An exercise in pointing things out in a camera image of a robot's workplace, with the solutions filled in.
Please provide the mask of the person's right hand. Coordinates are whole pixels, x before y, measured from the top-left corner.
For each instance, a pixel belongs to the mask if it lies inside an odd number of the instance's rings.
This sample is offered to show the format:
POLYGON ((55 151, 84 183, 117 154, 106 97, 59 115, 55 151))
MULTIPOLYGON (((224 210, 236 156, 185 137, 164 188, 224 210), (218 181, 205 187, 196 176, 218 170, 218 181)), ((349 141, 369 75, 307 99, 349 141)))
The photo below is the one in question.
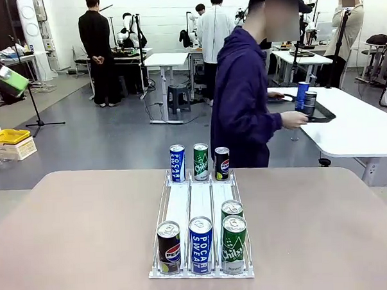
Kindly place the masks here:
POLYGON ((282 126, 290 130, 298 129, 309 121, 307 115, 297 111, 283 112, 280 115, 282 118, 282 126))

